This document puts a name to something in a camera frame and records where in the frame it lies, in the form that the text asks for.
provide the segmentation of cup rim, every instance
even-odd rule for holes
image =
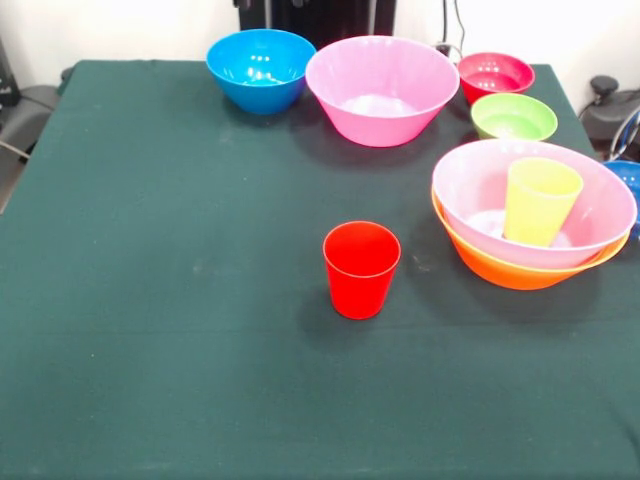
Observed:
[[[569,192],[569,193],[559,193],[559,194],[555,194],[555,193],[546,193],[546,192],[541,192],[539,190],[535,190],[534,188],[532,188],[531,186],[529,186],[527,183],[522,182],[521,179],[518,178],[511,178],[511,175],[513,173],[513,169],[516,168],[518,165],[522,165],[525,162],[531,162],[531,161],[537,161],[537,162],[541,162],[541,163],[550,163],[553,164],[556,167],[559,167],[562,170],[565,170],[567,172],[569,172],[572,176],[574,176],[574,179],[578,181],[578,186],[577,188],[574,189],[574,191]],[[570,198],[575,196],[576,199],[578,198],[578,196],[582,193],[582,190],[584,189],[584,179],[582,178],[582,175],[580,175],[575,169],[571,168],[568,165],[565,165],[562,162],[558,162],[557,160],[553,160],[551,158],[545,158],[545,157],[523,157],[523,158],[519,158],[517,160],[514,160],[511,165],[509,165],[509,169],[507,172],[507,178],[511,179],[510,181],[515,181],[518,186],[520,188],[522,188],[523,190],[526,190],[529,193],[533,193],[535,195],[539,195],[541,197],[544,198]]]
[[[351,225],[356,225],[356,224],[365,224],[365,225],[371,225],[374,226],[376,228],[379,228],[381,230],[384,230],[384,232],[389,235],[391,238],[393,238],[397,248],[398,248],[398,253],[396,255],[396,259],[393,261],[393,263],[391,264],[391,266],[389,266],[388,268],[384,269],[382,272],[379,273],[374,273],[373,275],[357,275],[354,273],[349,273],[346,272],[345,270],[338,268],[335,263],[333,263],[330,259],[329,256],[327,255],[327,241],[329,240],[329,238],[331,237],[331,235],[333,233],[335,233],[337,230],[341,229],[341,228],[345,228]],[[395,269],[398,266],[398,263],[400,262],[400,258],[402,256],[402,245],[400,244],[400,240],[398,240],[398,237],[396,237],[396,235],[387,227],[385,227],[384,225],[380,225],[379,223],[376,222],[371,222],[368,220],[352,220],[349,222],[344,222],[341,223],[339,225],[336,225],[335,227],[333,227],[331,230],[329,230],[329,232],[325,235],[324,237],[324,241],[322,242],[322,254],[324,256],[324,260],[325,262],[327,262],[329,265],[331,265],[331,267],[336,270],[337,272],[340,272],[343,275],[346,275],[348,277],[351,278],[360,278],[360,279],[365,279],[365,278],[376,278],[376,277],[381,277],[387,273],[389,273],[390,271],[393,271],[393,269]]]

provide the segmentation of yellow cup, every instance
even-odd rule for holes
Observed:
[[[507,176],[505,238],[550,246],[583,186],[578,172],[555,160],[541,157],[516,160]]]

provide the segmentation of red bowl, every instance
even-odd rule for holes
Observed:
[[[475,53],[458,63],[462,91],[470,104],[490,93],[522,93],[536,79],[531,65],[503,53]]]

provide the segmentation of white wall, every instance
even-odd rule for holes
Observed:
[[[239,29],[231,0],[0,0],[0,36],[20,87],[60,82],[78,60],[202,60]]]
[[[397,0],[395,35],[434,44],[442,38],[441,0]],[[449,5],[448,41],[460,30]],[[498,51],[550,63],[574,109],[592,99],[589,80],[640,88],[640,0],[458,0],[463,53]]]
[[[440,39],[441,0],[397,1],[396,35]],[[454,41],[459,30],[448,1]],[[593,75],[640,87],[640,0],[607,0],[598,8],[584,0],[458,4],[464,53],[502,51],[551,63],[576,109],[590,100]],[[231,0],[0,0],[0,35],[21,87],[57,84],[61,70],[82,58],[203,59],[211,43],[238,28]]]

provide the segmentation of orange bowl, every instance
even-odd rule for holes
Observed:
[[[458,255],[462,261],[479,277],[484,278],[487,282],[504,288],[513,290],[539,290],[547,288],[556,283],[560,283],[569,277],[572,277],[584,270],[600,265],[614,257],[629,238],[629,232],[619,240],[610,243],[598,252],[591,259],[582,265],[573,268],[565,268],[558,270],[546,270],[540,268],[523,267],[514,263],[505,262],[493,257],[482,250],[477,249],[466,240],[463,240],[447,223],[444,218],[442,205],[436,197],[433,189],[431,190],[431,201],[433,207],[447,230],[453,246],[458,251]]]

